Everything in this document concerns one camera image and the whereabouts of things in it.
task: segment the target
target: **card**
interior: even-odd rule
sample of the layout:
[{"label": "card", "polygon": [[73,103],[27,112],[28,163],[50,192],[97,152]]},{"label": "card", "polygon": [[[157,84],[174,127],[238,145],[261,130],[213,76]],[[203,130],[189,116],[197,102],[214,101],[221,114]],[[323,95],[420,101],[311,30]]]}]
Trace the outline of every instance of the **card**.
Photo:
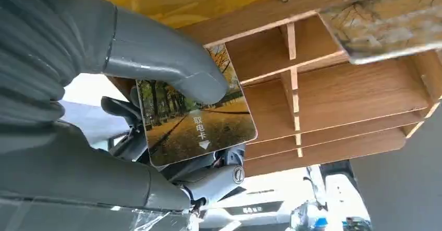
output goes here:
[{"label": "card", "polygon": [[192,159],[257,137],[256,127],[224,44],[207,49],[229,84],[217,103],[186,98],[165,82],[137,80],[153,166]]},{"label": "card", "polygon": [[442,0],[359,0],[320,16],[353,64],[442,47]]}]

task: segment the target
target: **wooden board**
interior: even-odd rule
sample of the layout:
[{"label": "wooden board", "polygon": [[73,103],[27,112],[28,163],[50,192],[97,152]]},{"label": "wooden board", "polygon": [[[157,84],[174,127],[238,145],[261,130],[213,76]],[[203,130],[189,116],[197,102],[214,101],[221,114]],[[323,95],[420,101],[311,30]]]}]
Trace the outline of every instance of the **wooden board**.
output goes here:
[{"label": "wooden board", "polygon": [[[336,128],[308,132],[301,134],[301,147],[313,148],[312,146],[314,145],[418,123],[422,121],[422,119],[423,118],[420,116],[419,111],[415,111],[362,121],[360,123],[344,125]],[[294,137],[285,137],[273,141],[251,144],[247,145],[245,159],[256,159],[258,157],[287,152],[297,148],[299,148],[299,146],[296,145],[296,140]]]},{"label": "wooden board", "polygon": [[248,160],[244,163],[245,175],[250,177],[382,153],[400,149],[404,144],[405,136],[403,132],[398,128],[394,128],[303,149],[303,157],[298,157],[298,151],[293,150]]},{"label": "wooden board", "polygon": [[241,84],[342,54],[318,16],[294,23],[296,59],[290,60],[284,37],[273,28],[226,43]]},{"label": "wooden board", "polygon": [[278,79],[281,79],[280,75],[282,73],[277,73],[277,74],[274,74],[274,75],[271,75],[271,76],[266,76],[264,78],[261,78],[261,79],[258,79],[258,80],[254,80],[254,81],[251,81],[251,82],[247,82],[245,84],[243,83],[241,86],[243,88],[247,88],[247,87],[254,86],[254,85],[257,85],[257,84],[261,84],[261,83],[265,83],[265,82],[268,82],[268,81],[278,80]]},{"label": "wooden board", "polygon": [[283,83],[284,92],[286,94],[287,103],[289,105],[289,109],[292,112],[295,126],[296,118],[299,112],[299,97],[298,97],[298,74],[296,72],[296,68],[289,69],[280,73],[281,82]]},{"label": "wooden board", "polygon": [[231,41],[314,14],[349,0],[258,0],[225,15],[198,22],[178,30],[196,41],[209,45]]},{"label": "wooden board", "polygon": [[315,62],[301,65],[298,67],[298,73],[305,73],[315,69],[321,69],[331,66],[336,66],[341,63],[348,62],[348,55],[344,51],[336,52],[333,55],[328,55],[327,58],[317,59]]},{"label": "wooden board", "polygon": [[246,87],[243,90],[258,131],[258,138],[251,143],[296,133],[281,80]]},{"label": "wooden board", "polygon": [[284,37],[284,43],[287,47],[289,53],[289,59],[293,60],[296,58],[296,42],[294,34],[294,23],[288,23],[279,27],[281,34]]},{"label": "wooden board", "polygon": [[302,73],[298,86],[303,133],[428,107],[421,80],[395,59]]}]

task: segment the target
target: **gray robotic arm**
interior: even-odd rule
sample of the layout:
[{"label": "gray robotic arm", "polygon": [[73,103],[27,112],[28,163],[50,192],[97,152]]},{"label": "gray robotic arm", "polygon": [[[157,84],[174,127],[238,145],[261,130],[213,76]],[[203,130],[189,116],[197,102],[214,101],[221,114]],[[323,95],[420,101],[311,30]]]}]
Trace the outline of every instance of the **gray robotic arm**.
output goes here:
[{"label": "gray robotic arm", "polygon": [[188,195],[154,168],[92,150],[81,130],[59,121],[57,101],[87,72],[163,80],[214,103],[228,86],[208,53],[104,0],[0,0],[0,18],[0,192],[188,208]]}]

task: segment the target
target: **wooden shelf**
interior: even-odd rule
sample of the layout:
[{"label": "wooden shelf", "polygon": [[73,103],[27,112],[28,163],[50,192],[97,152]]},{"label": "wooden shelf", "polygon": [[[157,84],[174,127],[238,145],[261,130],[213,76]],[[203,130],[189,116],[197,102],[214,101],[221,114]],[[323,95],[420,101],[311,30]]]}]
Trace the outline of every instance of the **wooden shelf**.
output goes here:
[{"label": "wooden shelf", "polygon": [[[279,79],[245,87],[258,139],[294,136],[292,114]],[[341,64],[298,75],[300,131],[333,128],[429,107],[414,70],[398,60]]]},{"label": "wooden shelf", "polygon": [[272,28],[227,42],[241,84],[286,71],[293,66],[332,65],[347,57],[318,16],[294,23],[296,58],[290,59],[285,36]]},{"label": "wooden shelf", "polygon": [[303,133],[427,108],[428,95],[399,60],[342,64],[299,74]]},{"label": "wooden shelf", "polygon": [[343,1],[258,0],[178,29],[228,48],[259,134],[247,176],[399,149],[440,104],[438,52],[348,63],[316,13]]},{"label": "wooden shelf", "polygon": [[401,129],[394,128],[303,149],[303,157],[298,157],[297,151],[293,150],[248,160],[244,163],[245,175],[250,177],[382,153],[400,149],[404,144],[404,133]]},{"label": "wooden shelf", "polygon": [[387,116],[378,119],[362,121],[336,128],[328,128],[302,134],[302,144],[298,146],[294,137],[285,137],[272,141],[255,143],[247,146],[245,159],[251,160],[263,156],[293,151],[297,148],[312,148],[312,146],[342,140],[386,129],[398,128],[422,121],[419,111]]}]

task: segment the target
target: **arrow symbol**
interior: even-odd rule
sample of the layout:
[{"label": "arrow symbol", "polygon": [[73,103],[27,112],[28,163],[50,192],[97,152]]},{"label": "arrow symbol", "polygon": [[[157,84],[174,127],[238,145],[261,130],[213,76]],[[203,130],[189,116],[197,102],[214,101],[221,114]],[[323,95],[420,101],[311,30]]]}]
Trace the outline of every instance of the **arrow symbol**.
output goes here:
[{"label": "arrow symbol", "polygon": [[204,149],[207,149],[209,144],[210,144],[210,142],[208,140],[200,141],[200,147],[202,147]]}]

